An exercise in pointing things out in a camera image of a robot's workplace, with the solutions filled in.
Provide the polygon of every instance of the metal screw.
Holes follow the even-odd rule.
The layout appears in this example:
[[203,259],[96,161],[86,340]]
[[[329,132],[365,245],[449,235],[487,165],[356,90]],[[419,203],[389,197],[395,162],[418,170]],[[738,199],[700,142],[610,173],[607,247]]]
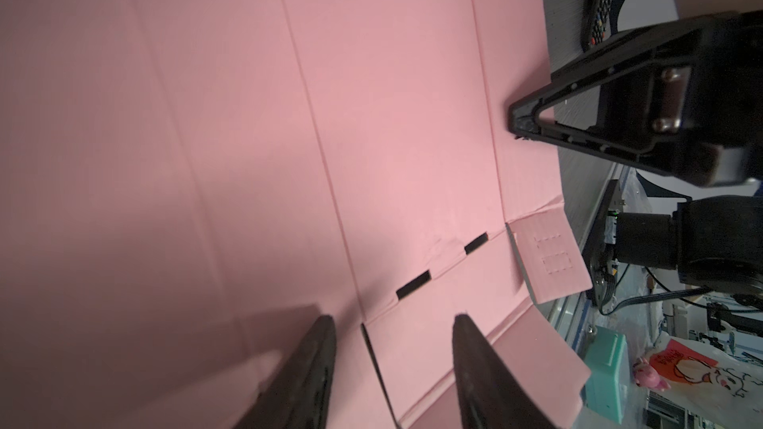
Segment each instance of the metal screw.
[[681,78],[681,72],[677,68],[665,68],[662,71],[662,81],[666,83],[676,81],[679,78]]
[[658,133],[675,133],[681,128],[681,119],[679,118],[657,118],[652,121],[652,129]]

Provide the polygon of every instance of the pink pig figurine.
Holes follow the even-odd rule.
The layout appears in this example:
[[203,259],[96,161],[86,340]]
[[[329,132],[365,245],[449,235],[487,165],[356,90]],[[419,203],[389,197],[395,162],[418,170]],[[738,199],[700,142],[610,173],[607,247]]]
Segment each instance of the pink pig figurine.
[[636,386],[650,388],[653,391],[664,391],[670,389],[670,384],[660,377],[657,369],[649,365],[649,361],[644,358],[638,358],[633,365],[633,377]]

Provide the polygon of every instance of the unfolded cardboard box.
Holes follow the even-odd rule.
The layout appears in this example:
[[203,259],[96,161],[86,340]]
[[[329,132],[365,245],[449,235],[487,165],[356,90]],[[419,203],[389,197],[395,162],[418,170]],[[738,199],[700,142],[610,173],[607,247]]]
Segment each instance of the unfolded cardboard box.
[[230,427],[328,313],[329,427],[395,426],[361,323],[399,423],[458,427],[462,312],[574,421],[589,373],[521,266],[538,302],[591,282],[556,149],[506,131],[542,0],[0,10],[4,425]]

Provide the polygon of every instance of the turquoise plastic container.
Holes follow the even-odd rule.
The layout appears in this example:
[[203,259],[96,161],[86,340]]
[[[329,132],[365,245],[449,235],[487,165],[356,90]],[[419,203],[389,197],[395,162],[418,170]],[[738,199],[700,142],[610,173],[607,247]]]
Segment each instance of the turquoise plastic container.
[[625,335],[600,326],[584,359],[591,368],[585,384],[585,405],[618,424],[623,422],[630,386],[630,364]]

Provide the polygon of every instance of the black cylinder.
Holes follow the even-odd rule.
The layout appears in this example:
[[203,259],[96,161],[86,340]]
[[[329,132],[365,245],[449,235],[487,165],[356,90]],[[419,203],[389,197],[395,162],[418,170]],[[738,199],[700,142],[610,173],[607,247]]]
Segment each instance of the black cylinder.
[[617,216],[615,257],[620,262],[674,269],[678,263],[675,222],[670,215]]

